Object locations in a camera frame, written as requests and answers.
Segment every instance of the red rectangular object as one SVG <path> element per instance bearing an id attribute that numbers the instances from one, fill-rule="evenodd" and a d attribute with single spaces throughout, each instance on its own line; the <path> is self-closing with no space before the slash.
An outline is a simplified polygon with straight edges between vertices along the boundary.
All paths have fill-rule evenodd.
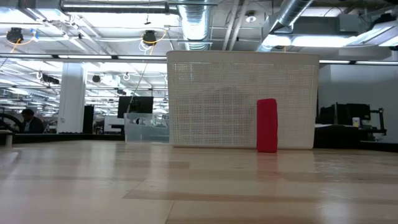
<path id="1" fill-rule="evenodd" d="M 257 101 L 257 152 L 277 152 L 278 112 L 275 99 Z"/>

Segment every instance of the light fixture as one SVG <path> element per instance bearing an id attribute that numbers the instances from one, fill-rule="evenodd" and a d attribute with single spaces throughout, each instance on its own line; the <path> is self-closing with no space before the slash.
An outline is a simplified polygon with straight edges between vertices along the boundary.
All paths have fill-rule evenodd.
<path id="1" fill-rule="evenodd" d="M 319 60 L 320 64 L 348 64 L 349 60 Z"/>
<path id="2" fill-rule="evenodd" d="M 26 109 L 26 107 L 25 106 L 5 106 L 5 109 L 23 110 L 23 109 Z"/>
<path id="3" fill-rule="evenodd" d="M 268 35 L 262 43 L 263 46 L 290 46 L 290 37 L 283 35 Z"/>
<path id="4" fill-rule="evenodd" d="M 128 72 L 126 72 L 126 74 L 123 75 L 123 80 L 124 80 L 124 81 L 130 80 L 130 75 L 129 75 Z"/>
<path id="5" fill-rule="evenodd" d="M 343 47 L 349 37 L 338 35 L 298 35 L 293 38 L 292 45 L 297 47 Z"/>
<path id="6" fill-rule="evenodd" d="M 356 65 L 398 65 L 398 62 L 372 62 L 372 61 L 357 61 Z"/>
<path id="7" fill-rule="evenodd" d="M 3 80 L 3 79 L 0 79 L 0 83 L 10 84 L 10 85 L 17 85 L 16 83 L 14 83 L 12 81 Z"/>
<path id="8" fill-rule="evenodd" d="M 20 90 L 18 88 L 8 88 L 13 93 L 21 94 L 21 95 L 29 95 L 29 93 L 25 90 Z"/>
<path id="9" fill-rule="evenodd" d="M 70 59 L 112 59 L 110 55 L 58 55 L 58 57 Z"/>
<path id="10" fill-rule="evenodd" d="M 93 76 L 93 82 L 95 82 L 95 83 L 101 82 L 101 77 L 99 75 L 94 75 Z"/>
<path id="11" fill-rule="evenodd" d="M 247 16 L 246 22 L 252 23 L 252 22 L 256 21 L 257 18 L 254 15 L 255 15 L 255 11 L 253 11 L 253 10 L 248 11 L 246 13 L 246 16 Z"/>
<path id="12" fill-rule="evenodd" d="M 41 54 L 0 54 L 0 57 L 6 57 L 6 58 L 52 58 L 52 55 L 41 55 Z"/>
<path id="13" fill-rule="evenodd" d="M 382 43 L 381 45 L 379 45 L 380 47 L 395 47 L 398 45 L 398 36 L 393 37 L 387 41 L 385 41 L 384 43 Z"/>
<path id="14" fill-rule="evenodd" d="M 41 79 L 43 78 L 43 74 L 42 74 L 41 71 L 38 71 L 38 72 L 36 73 L 36 78 L 37 78 L 38 80 L 41 80 Z"/>
<path id="15" fill-rule="evenodd" d="M 136 5 L 123 5 L 123 4 L 84 4 L 84 5 L 79 5 L 79 4 L 64 4 L 64 8 L 70 7 L 70 8 L 125 8 L 125 9 L 134 9 L 134 8 L 141 8 L 142 6 L 136 6 Z M 150 9 L 164 9 L 162 6 L 146 6 L 146 8 Z"/>
<path id="16" fill-rule="evenodd" d="M 118 56 L 122 60 L 167 60 L 166 56 Z"/>
<path id="17" fill-rule="evenodd" d="M 347 43 L 347 45 L 358 45 L 358 44 L 365 44 L 367 41 L 381 35 L 385 31 L 391 29 L 392 27 L 379 27 L 379 28 L 373 28 L 372 30 L 369 30 L 357 37 L 353 37 L 350 39 L 350 42 Z"/>

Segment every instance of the white perforated board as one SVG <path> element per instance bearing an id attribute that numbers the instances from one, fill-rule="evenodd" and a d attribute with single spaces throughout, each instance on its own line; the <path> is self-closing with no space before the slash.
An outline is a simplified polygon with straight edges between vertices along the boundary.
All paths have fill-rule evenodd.
<path id="1" fill-rule="evenodd" d="M 256 102 L 275 98 L 278 147 L 311 149 L 318 66 L 309 54 L 168 52 L 170 143 L 255 147 Z"/>

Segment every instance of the person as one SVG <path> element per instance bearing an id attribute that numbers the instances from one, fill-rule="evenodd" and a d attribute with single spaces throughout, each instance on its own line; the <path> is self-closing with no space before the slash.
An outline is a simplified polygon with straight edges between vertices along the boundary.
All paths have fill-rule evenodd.
<path id="1" fill-rule="evenodd" d="M 22 111 L 22 117 L 24 118 L 24 122 L 22 123 L 23 133 L 31 133 L 31 134 L 42 134 L 44 132 L 43 122 L 36 118 L 35 113 L 31 109 L 24 109 Z"/>

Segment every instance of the clear plastic box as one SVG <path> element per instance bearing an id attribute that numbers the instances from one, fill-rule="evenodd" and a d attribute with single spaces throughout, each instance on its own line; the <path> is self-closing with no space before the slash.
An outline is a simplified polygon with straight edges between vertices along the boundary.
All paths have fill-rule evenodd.
<path id="1" fill-rule="evenodd" d="M 165 119 L 162 115 L 126 113 L 124 114 L 124 133 L 126 143 L 169 143 L 169 119 Z"/>

